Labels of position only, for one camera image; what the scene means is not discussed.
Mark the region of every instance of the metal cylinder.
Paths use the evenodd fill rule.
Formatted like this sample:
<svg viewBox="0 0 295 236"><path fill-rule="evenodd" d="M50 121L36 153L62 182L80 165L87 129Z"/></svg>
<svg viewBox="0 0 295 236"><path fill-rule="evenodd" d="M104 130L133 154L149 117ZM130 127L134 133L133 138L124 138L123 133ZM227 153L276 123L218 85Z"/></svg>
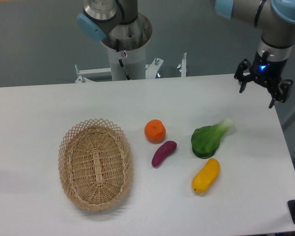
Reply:
<svg viewBox="0 0 295 236"><path fill-rule="evenodd" d="M138 17L138 0L118 0L124 12L122 24L130 24Z"/></svg>
<svg viewBox="0 0 295 236"><path fill-rule="evenodd" d="M115 16L117 4L114 0L84 0L84 11L95 20L106 21Z"/></svg>
<svg viewBox="0 0 295 236"><path fill-rule="evenodd" d="M271 62L278 62L287 60L291 54L292 48L293 46L290 46L288 48L275 48L267 45L262 40L260 40L257 47L257 53L260 57L262 57L264 52L268 52L269 56L266 60Z"/></svg>
<svg viewBox="0 0 295 236"><path fill-rule="evenodd" d="M260 0L234 0L232 19L253 26L260 3Z"/></svg>
<svg viewBox="0 0 295 236"><path fill-rule="evenodd" d="M146 46L151 36L152 25L150 21L146 16L138 14L134 22L116 26L102 41L108 50L113 81L126 80L117 54L122 50L126 50L128 54L126 58L122 59L122 63L130 78L132 80L145 79Z"/></svg>
<svg viewBox="0 0 295 236"><path fill-rule="evenodd" d="M295 24L279 17L270 0L265 2L260 12L257 28L262 29L262 39L270 46L288 48L295 43Z"/></svg>

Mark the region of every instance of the orange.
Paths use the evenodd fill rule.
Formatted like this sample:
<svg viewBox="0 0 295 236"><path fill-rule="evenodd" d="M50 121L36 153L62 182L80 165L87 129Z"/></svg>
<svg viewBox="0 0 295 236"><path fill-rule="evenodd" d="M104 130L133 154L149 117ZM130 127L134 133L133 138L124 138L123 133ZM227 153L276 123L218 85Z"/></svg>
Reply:
<svg viewBox="0 0 295 236"><path fill-rule="evenodd" d="M146 124L144 133L151 143L159 144L165 138L166 129L160 120L153 119Z"/></svg>

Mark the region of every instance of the toy vegetable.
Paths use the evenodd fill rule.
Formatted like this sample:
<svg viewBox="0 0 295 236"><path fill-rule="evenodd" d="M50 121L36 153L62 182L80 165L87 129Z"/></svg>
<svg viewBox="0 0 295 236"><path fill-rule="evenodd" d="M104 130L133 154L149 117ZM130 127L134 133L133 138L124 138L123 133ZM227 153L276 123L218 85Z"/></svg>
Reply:
<svg viewBox="0 0 295 236"><path fill-rule="evenodd" d="M194 176L192 188L198 193L204 193L214 183L220 173L220 163L211 158L205 166Z"/></svg>
<svg viewBox="0 0 295 236"><path fill-rule="evenodd" d="M162 162L170 156L177 148L177 143L174 141L167 141L158 148L152 159L152 166L158 167Z"/></svg>
<svg viewBox="0 0 295 236"><path fill-rule="evenodd" d="M215 125L196 129L191 136L193 153L202 159L212 157L220 146L221 138L226 132L230 131L233 126L233 121L229 118L225 118Z"/></svg>

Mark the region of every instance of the blue light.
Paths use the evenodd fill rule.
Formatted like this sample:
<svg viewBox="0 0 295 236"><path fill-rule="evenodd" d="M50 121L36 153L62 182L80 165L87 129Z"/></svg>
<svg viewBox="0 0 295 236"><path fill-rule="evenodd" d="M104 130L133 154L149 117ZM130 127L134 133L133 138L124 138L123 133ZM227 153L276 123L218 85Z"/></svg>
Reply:
<svg viewBox="0 0 295 236"><path fill-rule="evenodd" d="M259 69L260 69L261 71L263 71L265 68L266 68L266 65L260 65L260 66L259 66Z"/></svg>

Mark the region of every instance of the toy fruit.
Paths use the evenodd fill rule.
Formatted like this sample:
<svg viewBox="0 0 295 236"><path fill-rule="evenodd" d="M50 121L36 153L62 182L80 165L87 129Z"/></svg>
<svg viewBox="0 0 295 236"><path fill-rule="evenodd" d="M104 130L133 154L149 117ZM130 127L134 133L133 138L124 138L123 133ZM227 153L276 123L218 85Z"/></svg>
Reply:
<svg viewBox="0 0 295 236"><path fill-rule="evenodd" d="M192 188L198 193L204 193L214 183L220 173L220 163L211 158L205 166L194 176Z"/></svg>
<svg viewBox="0 0 295 236"><path fill-rule="evenodd" d="M160 120L153 119L146 124L144 133L151 143L159 144L165 138L166 129Z"/></svg>

